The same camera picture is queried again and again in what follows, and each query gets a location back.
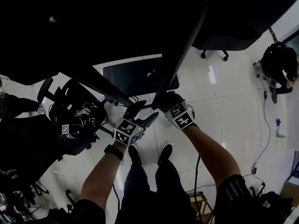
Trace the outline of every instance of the black metal pole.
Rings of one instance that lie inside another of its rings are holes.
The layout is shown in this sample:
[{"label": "black metal pole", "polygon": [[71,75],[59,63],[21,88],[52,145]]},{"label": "black metal pole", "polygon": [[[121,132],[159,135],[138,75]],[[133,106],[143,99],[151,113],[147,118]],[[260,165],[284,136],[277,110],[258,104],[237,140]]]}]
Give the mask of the black metal pole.
[{"label": "black metal pole", "polygon": [[118,101],[124,106],[130,106],[134,103],[92,66],[82,66],[77,68],[63,67],[60,72],[70,78],[76,79],[83,85],[86,85],[112,100]]},{"label": "black metal pole", "polygon": [[189,48],[193,44],[198,31],[206,17],[211,0],[207,0],[201,12],[195,14],[189,21],[188,29],[180,30],[176,38],[170,42],[167,50],[162,54],[159,70],[160,84],[157,94],[167,92],[175,75],[178,72]]}]

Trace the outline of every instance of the white tiled floor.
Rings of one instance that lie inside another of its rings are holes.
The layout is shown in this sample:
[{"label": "white tiled floor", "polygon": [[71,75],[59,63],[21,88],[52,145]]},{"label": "white tiled floor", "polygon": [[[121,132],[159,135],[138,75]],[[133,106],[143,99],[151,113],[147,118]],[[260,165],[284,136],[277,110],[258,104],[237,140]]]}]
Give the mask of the white tiled floor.
[{"label": "white tiled floor", "polygon": [[[255,154],[266,147],[269,130],[263,117],[263,90],[260,80],[255,77],[252,63],[258,61],[265,49],[273,43],[271,35],[266,31],[263,36],[250,48],[244,51],[228,52],[229,59],[223,62],[221,51],[208,51],[206,59],[200,58],[201,51],[191,48],[178,72],[180,87],[176,90],[194,109],[196,123],[217,142],[222,144],[237,160],[243,175],[250,173]],[[117,63],[129,62],[138,59],[157,57],[159,55],[136,57],[123,61],[100,64],[95,68],[102,72],[103,67]],[[69,78],[63,74],[54,77],[54,83],[50,91],[54,92],[58,86],[63,86]],[[22,86],[8,82],[7,92],[19,97],[36,99],[42,82],[34,86]],[[90,90],[99,100],[104,97]],[[155,94],[143,95],[139,100],[153,101]],[[278,96],[278,103],[272,103],[270,94],[265,104],[265,115],[271,127],[271,139],[268,148],[262,155],[257,165],[257,176],[266,183],[267,191],[280,192],[280,189],[288,177],[293,159],[293,151],[286,148],[287,139],[276,138],[275,120],[280,118],[285,132],[286,109],[285,98]],[[45,108],[52,103],[46,100]],[[106,104],[109,114],[109,122],[105,126],[112,129],[117,120],[125,112],[123,107],[115,107]],[[145,118],[152,114],[151,109],[140,112],[140,117]],[[43,175],[41,182],[50,191],[50,195],[39,197],[37,203],[42,209],[36,212],[36,216],[43,217],[49,208],[65,208],[69,203],[64,192],[70,189],[74,199],[77,200],[85,178],[89,175],[96,163],[104,155],[104,149],[113,139],[106,133],[98,131],[100,137],[90,150],[83,151],[77,156],[64,156],[60,162],[55,162]],[[154,125],[150,126],[146,135],[137,142],[145,172],[148,175],[151,190],[157,189],[155,172],[157,160],[163,145],[171,141],[174,152],[171,161],[177,168],[183,188],[194,188],[195,166],[197,153],[190,141],[170,125],[163,114],[160,114]],[[115,180],[115,186],[120,196],[123,197],[123,185],[130,169],[131,160],[128,153],[120,166]],[[253,185],[259,188],[261,181],[253,176],[245,177],[247,186]],[[214,184],[208,170],[202,163],[199,164],[198,186]],[[214,187],[202,187],[212,206],[215,204],[216,189]],[[107,203],[107,223],[114,223],[117,215],[117,199],[113,193]]]}]

